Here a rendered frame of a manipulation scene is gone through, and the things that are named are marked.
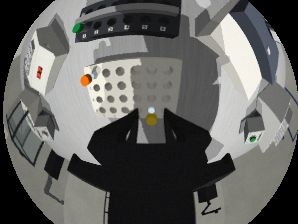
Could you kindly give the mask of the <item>white tube rack with round holes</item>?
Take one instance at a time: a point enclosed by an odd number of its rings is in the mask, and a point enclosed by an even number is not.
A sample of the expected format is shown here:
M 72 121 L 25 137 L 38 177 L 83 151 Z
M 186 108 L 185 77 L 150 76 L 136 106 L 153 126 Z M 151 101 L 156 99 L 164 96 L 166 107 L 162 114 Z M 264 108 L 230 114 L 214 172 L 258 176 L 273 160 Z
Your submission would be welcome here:
M 138 108 L 139 118 L 146 118 L 149 107 L 157 118 L 164 118 L 164 108 L 176 114 L 182 60 L 134 57 L 84 67 L 85 75 L 93 71 L 98 77 L 87 87 L 96 117 L 121 118 Z

